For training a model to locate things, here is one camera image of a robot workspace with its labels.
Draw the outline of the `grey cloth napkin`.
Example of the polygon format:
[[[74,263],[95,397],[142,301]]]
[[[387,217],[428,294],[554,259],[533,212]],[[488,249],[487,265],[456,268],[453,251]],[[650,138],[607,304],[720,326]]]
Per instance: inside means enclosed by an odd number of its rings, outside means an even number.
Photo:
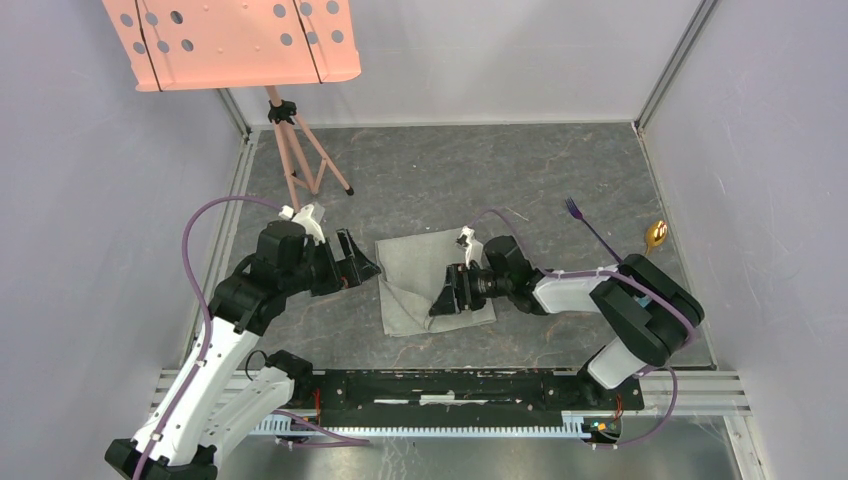
[[[446,267],[465,260],[463,250],[456,243],[460,232],[457,228],[376,242],[385,335],[408,337],[444,333],[497,320],[490,301],[477,311],[437,317],[429,314],[444,287]]]

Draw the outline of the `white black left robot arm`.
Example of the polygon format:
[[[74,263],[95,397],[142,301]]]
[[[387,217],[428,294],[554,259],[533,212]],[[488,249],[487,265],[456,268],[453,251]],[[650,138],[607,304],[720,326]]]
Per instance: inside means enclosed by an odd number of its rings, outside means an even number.
[[[214,479],[225,458],[266,416],[314,394],[310,362],[285,351],[266,360],[226,405],[225,387],[289,298],[323,296],[380,274],[353,242],[337,232],[335,259],[317,224],[277,220],[259,234],[256,250],[215,288],[199,340],[150,419],[130,438],[116,439],[106,462],[125,479]]]

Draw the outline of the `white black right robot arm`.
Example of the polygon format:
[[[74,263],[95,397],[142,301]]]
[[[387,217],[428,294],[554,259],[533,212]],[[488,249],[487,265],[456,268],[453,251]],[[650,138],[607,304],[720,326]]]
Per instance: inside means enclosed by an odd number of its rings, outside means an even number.
[[[480,243],[465,231],[457,242],[465,260],[447,266],[430,315],[477,311],[506,298],[531,315],[589,312],[606,320],[615,337],[584,364],[577,382],[580,400],[591,408],[606,406],[624,381],[666,366],[693,342],[705,318],[699,301],[641,254],[566,272],[533,266],[513,236]]]

